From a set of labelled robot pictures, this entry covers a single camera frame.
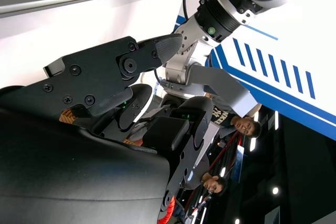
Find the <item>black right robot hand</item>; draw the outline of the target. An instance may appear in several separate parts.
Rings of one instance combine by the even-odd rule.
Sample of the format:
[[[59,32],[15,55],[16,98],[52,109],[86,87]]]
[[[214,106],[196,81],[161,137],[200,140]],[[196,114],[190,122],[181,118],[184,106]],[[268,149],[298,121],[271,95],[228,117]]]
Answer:
[[[183,37],[124,37],[63,56],[47,79],[1,89],[1,223],[157,223],[173,207],[209,126],[193,97],[154,120],[141,146],[123,139],[152,88],[137,77]]]

